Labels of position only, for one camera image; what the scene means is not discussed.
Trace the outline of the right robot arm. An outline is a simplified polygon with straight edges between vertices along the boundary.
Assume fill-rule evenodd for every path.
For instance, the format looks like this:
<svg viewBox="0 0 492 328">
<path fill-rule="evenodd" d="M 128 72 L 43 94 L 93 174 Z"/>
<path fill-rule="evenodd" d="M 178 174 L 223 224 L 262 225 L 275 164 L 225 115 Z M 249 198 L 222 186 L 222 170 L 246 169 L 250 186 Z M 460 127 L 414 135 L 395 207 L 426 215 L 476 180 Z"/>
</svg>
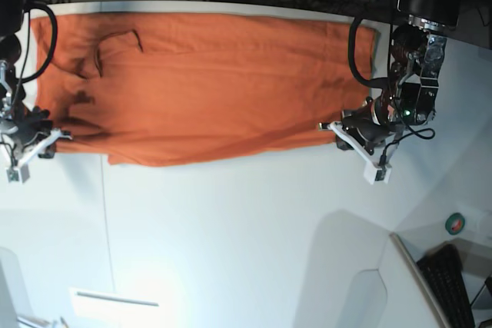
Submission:
<svg viewBox="0 0 492 328">
<path fill-rule="evenodd" d="M 52 27 L 48 52 L 42 65 L 24 76 L 30 49 L 31 32 L 23 47 L 17 33 L 24 22 L 31 26 L 31 11 L 48 16 Z M 70 138 L 67 131 L 55 128 L 49 111 L 25 104 L 25 85 L 37 80 L 50 65 L 58 40 L 55 13 L 42 0 L 1 0 L 1 151 L 6 156 L 6 176 L 10 183 L 25 183 L 30 178 L 28 164 L 39 157 L 55 156 L 55 143 Z"/>
</svg>

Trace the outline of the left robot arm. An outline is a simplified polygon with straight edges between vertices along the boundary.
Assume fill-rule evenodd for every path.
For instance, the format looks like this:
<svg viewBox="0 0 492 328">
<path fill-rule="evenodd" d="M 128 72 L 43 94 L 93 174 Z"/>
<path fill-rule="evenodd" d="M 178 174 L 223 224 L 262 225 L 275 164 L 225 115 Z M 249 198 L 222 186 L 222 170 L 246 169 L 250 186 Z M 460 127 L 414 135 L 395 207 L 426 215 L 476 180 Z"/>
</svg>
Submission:
<svg viewBox="0 0 492 328">
<path fill-rule="evenodd" d="M 445 31 L 457 25 L 460 0 L 397 0 L 395 9 L 407 20 L 390 29 L 384 77 L 367 79 L 357 69 L 356 35 L 365 16 L 355 17 L 349 29 L 351 73 L 357 82 L 381 93 L 366 98 L 358 109 L 343 111 L 339 121 L 319 124 L 320 130 L 335 134 L 338 149 L 355 151 L 364 160 L 364 178 L 369 184 L 389 181 L 390 160 L 402 140 L 435 136 L 427 124 L 436 114 L 438 78 L 447 46 Z"/>
</svg>

